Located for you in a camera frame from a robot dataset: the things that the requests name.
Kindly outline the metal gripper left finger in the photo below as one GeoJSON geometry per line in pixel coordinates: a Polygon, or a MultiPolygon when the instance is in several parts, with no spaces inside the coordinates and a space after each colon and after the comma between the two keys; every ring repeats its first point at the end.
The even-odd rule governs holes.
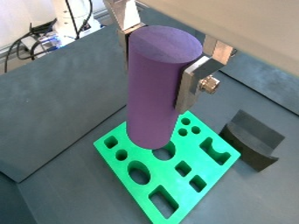
{"type": "Polygon", "coordinates": [[[137,7],[137,0],[103,0],[113,21],[117,23],[119,44],[123,47],[126,64],[129,64],[129,37],[145,27],[137,7]]]}

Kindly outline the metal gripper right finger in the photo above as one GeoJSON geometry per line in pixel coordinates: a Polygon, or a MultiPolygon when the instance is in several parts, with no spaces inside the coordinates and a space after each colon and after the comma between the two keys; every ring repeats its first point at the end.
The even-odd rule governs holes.
{"type": "Polygon", "coordinates": [[[175,102],[177,111],[183,114],[198,101],[202,92],[214,94],[221,81],[213,76],[229,63],[234,47],[207,35],[203,55],[182,72],[182,82],[175,102]]]}

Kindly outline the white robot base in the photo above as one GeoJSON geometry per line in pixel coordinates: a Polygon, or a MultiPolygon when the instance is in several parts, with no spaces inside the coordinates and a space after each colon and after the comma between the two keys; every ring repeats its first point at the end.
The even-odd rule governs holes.
{"type": "Polygon", "coordinates": [[[89,36],[101,29],[99,21],[94,18],[91,0],[51,0],[55,19],[46,25],[41,34],[33,32],[22,40],[27,49],[34,46],[38,52],[51,47],[63,47],[75,40],[89,36]]]}

